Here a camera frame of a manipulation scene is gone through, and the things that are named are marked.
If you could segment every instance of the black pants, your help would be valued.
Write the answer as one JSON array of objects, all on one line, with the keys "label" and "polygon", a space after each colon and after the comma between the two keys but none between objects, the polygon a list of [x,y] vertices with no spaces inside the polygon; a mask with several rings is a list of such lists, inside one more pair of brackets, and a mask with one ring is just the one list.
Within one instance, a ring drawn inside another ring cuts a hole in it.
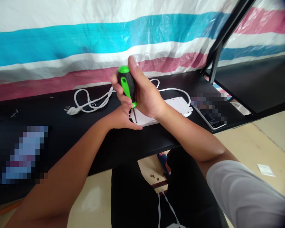
[{"label": "black pants", "polygon": [[[168,153],[171,177],[167,198],[185,227],[228,227],[196,161],[182,148]],[[111,223],[115,227],[157,227],[158,196],[137,162],[112,170]],[[161,197],[161,227],[176,223]]]}]

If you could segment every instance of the screwdriver shaft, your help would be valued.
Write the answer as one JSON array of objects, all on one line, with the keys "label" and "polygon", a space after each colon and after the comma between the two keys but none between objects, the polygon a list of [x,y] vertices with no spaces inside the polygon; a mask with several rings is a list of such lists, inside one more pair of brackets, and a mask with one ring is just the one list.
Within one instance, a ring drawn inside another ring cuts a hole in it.
[{"label": "screwdriver shaft", "polygon": [[135,122],[137,123],[136,114],[135,114],[135,108],[132,108],[132,109],[133,109],[133,113],[134,113]]}]

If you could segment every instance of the sandal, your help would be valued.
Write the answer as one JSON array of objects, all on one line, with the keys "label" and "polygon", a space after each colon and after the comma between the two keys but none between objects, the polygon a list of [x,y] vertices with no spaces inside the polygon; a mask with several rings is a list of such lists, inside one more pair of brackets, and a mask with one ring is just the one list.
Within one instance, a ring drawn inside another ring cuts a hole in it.
[{"label": "sandal", "polygon": [[157,158],[158,158],[159,162],[161,163],[162,167],[164,168],[165,173],[170,176],[170,173],[168,172],[168,170],[166,168],[166,162],[168,160],[167,155],[166,154],[163,154],[163,155],[157,154]]}]

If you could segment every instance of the drawstring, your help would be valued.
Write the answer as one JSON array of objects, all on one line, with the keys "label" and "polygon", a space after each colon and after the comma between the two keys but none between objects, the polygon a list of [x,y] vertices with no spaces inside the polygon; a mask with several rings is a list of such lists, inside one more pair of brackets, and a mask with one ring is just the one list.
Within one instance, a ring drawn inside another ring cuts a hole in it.
[{"label": "drawstring", "polygon": [[174,216],[175,216],[175,218],[176,218],[177,224],[180,225],[180,222],[178,221],[178,219],[177,219],[177,217],[176,217],[176,214],[175,214],[175,212],[174,212],[174,209],[173,209],[173,207],[171,206],[171,204],[169,203],[169,201],[168,201],[168,199],[167,199],[167,197],[166,197],[166,195],[165,195],[165,193],[164,193],[164,190],[162,189],[161,192],[164,194],[164,197],[165,197],[166,201],[168,202],[169,207],[170,207],[171,211],[173,212],[173,214],[174,214]]},{"label": "drawstring", "polygon": [[[169,207],[170,207],[171,211],[173,212],[173,214],[174,214],[174,216],[175,216],[175,218],[176,218],[177,224],[181,226],[180,222],[178,221],[178,219],[177,219],[177,217],[176,217],[176,214],[175,214],[175,211],[174,211],[173,207],[172,207],[171,204],[169,203],[169,201],[168,201],[168,199],[167,199],[167,197],[166,197],[166,195],[165,195],[165,193],[164,193],[164,190],[162,189],[161,192],[163,193],[163,195],[164,195],[166,201],[168,202]],[[157,195],[158,195],[158,199],[159,199],[159,202],[158,202],[158,228],[160,228],[160,223],[161,223],[161,199],[160,199],[159,193],[158,193]]]},{"label": "drawstring", "polygon": [[159,199],[159,202],[158,202],[158,228],[161,228],[160,224],[161,224],[161,199],[159,197],[159,194],[158,195],[158,199]]}]

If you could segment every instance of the striped tarp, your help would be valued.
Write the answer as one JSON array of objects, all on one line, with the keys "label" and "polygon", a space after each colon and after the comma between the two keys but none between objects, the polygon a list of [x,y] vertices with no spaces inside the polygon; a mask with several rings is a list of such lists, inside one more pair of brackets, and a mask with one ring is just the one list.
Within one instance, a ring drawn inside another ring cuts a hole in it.
[{"label": "striped tarp", "polygon": [[[0,1],[0,101],[108,84],[134,55],[147,76],[205,65],[236,0]],[[285,54],[285,4],[257,0],[219,65]]]}]

